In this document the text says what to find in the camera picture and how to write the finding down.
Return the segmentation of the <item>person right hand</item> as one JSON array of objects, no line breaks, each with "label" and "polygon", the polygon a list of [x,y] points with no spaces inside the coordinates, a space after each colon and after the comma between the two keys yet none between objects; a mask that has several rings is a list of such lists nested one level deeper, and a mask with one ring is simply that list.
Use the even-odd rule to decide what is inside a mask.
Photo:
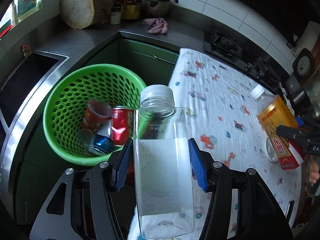
[{"label": "person right hand", "polygon": [[319,165],[315,162],[315,160],[310,161],[309,166],[309,182],[312,184],[317,183],[319,180]]}]

